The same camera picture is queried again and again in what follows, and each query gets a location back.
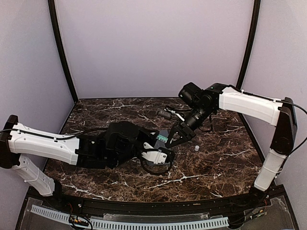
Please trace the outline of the white green glue stick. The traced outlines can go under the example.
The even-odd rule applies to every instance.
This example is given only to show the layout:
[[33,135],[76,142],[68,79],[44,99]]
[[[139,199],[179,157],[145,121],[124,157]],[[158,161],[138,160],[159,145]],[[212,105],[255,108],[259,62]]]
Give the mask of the white green glue stick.
[[160,134],[156,137],[156,139],[163,142],[163,143],[167,143],[167,141],[168,141],[167,137],[160,135]]

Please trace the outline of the grey blue envelope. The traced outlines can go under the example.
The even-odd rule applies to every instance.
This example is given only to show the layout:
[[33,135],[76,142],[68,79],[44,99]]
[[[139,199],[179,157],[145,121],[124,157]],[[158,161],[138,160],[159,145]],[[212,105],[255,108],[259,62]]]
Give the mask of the grey blue envelope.
[[[160,130],[159,135],[167,138],[168,137],[168,130],[165,130],[165,129]],[[167,149],[168,151],[170,151],[170,149],[166,148],[166,146],[165,146],[166,142],[167,141],[157,139],[154,148],[155,149],[164,148],[164,149]],[[154,164],[153,162],[146,160],[146,163],[149,166],[170,166],[170,162],[171,162],[171,160],[170,160],[169,157],[166,158],[166,161],[164,163],[159,163],[159,164]]]

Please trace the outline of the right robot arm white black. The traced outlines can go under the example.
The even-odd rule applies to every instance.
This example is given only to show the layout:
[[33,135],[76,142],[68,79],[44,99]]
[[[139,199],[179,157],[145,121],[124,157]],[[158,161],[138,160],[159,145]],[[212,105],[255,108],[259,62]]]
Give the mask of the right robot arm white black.
[[167,138],[167,148],[194,138],[194,131],[218,110],[248,115],[275,127],[270,151],[254,182],[256,189],[245,196],[245,204],[249,208],[255,208],[263,201],[262,191],[270,187],[285,160],[297,149],[294,146],[297,133],[296,104],[288,97],[283,100],[268,98],[220,83],[201,89],[190,82],[182,88],[178,96],[191,108],[191,112],[172,127]]

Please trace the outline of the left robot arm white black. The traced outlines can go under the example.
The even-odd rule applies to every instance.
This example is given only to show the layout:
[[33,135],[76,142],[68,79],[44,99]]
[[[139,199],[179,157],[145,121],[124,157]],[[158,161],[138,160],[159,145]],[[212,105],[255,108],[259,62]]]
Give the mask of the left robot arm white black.
[[167,155],[154,148],[159,132],[128,121],[111,123],[75,135],[58,135],[29,128],[11,115],[0,132],[0,166],[15,170],[40,195],[63,209],[68,199],[59,182],[45,175],[28,155],[55,159],[82,168],[115,168],[138,157],[163,164]]

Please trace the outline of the clear acrylic front plate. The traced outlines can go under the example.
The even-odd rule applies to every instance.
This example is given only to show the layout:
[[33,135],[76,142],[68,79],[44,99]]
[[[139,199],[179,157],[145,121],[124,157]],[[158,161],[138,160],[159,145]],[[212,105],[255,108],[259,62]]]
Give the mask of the clear acrylic front plate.
[[124,215],[124,214],[104,214],[103,220],[116,222],[137,222],[137,223],[171,223],[171,222],[191,222],[208,220],[209,213],[183,214],[183,215]]

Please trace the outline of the black curved front rail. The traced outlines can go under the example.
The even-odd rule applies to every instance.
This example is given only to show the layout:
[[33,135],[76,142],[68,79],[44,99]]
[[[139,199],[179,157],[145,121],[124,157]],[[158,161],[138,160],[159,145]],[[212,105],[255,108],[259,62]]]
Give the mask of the black curved front rail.
[[235,214],[253,207],[248,194],[236,195],[226,198],[188,202],[119,202],[106,201],[93,198],[81,198],[71,195],[62,195],[50,201],[54,207],[72,211],[74,214],[104,215],[144,215],[167,216],[184,214]]

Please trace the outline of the right black frame post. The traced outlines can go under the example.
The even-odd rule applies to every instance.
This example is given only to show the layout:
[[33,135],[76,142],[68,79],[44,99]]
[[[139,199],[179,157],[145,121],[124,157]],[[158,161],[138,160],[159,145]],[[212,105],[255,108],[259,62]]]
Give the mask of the right black frame post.
[[243,86],[246,72],[248,69],[248,64],[249,64],[249,60],[251,57],[251,52],[252,52],[256,30],[257,30],[257,24],[258,24],[259,13],[260,13],[260,5],[261,5],[261,0],[254,0],[250,28],[249,28],[249,33],[248,33],[248,39],[246,43],[246,48],[245,48],[239,76],[236,82],[236,87],[239,89],[241,89]]

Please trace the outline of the black frame post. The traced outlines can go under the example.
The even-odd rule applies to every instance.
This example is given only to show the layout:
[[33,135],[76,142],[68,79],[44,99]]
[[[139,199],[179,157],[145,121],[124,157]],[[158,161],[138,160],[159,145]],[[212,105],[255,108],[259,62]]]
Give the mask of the black frame post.
[[256,30],[257,30],[257,24],[258,24],[259,13],[260,13],[260,5],[261,5],[261,0],[254,0],[250,28],[249,28],[249,33],[248,33],[248,39],[246,43],[246,48],[245,48],[239,76],[236,82],[236,87],[239,89],[241,89],[243,86],[246,72],[248,69],[248,64],[249,64],[249,60],[251,57],[251,52],[252,52]]
[[56,47],[57,47],[58,55],[60,58],[61,66],[63,69],[63,73],[65,76],[65,80],[68,85],[73,102],[77,103],[79,98],[77,96],[77,92],[73,84],[72,76],[69,70],[69,65],[66,59],[66,55],[65,55],[65,50],[64,50],[63,41],[61,38],[61,32],[60,32],[59,22],[58,22],[58,17],[57,17],[56,2],[54,0],[48,0],[47,3],[48,3],[48,9],[49,9],[49,14],[50,14],[53,34],[54,34],[54,38],[56,42]]

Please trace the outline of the left black frame post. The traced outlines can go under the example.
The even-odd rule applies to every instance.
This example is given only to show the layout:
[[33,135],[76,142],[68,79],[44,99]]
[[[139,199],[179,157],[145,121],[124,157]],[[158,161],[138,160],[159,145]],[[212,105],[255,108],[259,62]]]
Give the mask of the left black frame post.
[[65,76],[65,80],[68,85],[73,102],[77,103],[79,98],[77,96],[77,92],[73,84],[72,76],[69,70],[69,65],[66,59],[66,55],[65,55],[65,50],[64,50],[63,41],[61,38],[61,32],[60,32],[59,22],[58,22],[58,17],[57,17],[56,2],[54,0],[48,0],[47,3],[48,3],[48,9],[49,9],[49,14],[50,14],[53,34],[54,34],[54,38],[56,42],[56,47],[57,47],[58,55],[60,58],[61,66],[63,69],[63,73]]

